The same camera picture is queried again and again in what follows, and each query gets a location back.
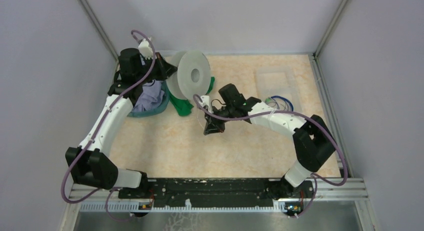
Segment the white filament spool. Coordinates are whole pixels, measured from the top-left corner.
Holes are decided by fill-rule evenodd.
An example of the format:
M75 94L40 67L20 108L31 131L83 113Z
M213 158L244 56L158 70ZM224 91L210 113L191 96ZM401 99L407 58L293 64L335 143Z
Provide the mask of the white filament spool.
M211 83L211 67L199 50L180 51L169 63L177 71L166 79L169 92L177 99L192 100L195 94L206 95Z

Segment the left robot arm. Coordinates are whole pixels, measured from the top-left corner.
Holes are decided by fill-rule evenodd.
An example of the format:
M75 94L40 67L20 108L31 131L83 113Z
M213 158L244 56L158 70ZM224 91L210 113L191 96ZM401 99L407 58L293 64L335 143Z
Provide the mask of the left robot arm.
M126 48L118 56L119 71L107 93L106 103L85 139L65 153L68 174L75 184L97 189L130 188L144 198L150 184L142 171L118 168L110 159L112 143L124 119L151 82L160 83L176 74L177 65L167 62L160 53L152 56L137 48Z

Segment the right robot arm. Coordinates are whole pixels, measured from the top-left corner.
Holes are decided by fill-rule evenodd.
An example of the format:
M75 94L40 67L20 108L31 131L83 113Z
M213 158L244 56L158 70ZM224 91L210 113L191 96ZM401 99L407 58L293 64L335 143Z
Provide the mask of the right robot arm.
M193 96L205 113L204 135L224 132L226 122L245 121L292 138L296 161L277 184L266 187L265 193L273 199L295 197L301 191L301 184L336 151L335 140L318 115L307 117L273 108L256 97L245 98L232 83L218 93L224 102L221 108L213 106L208 95Z

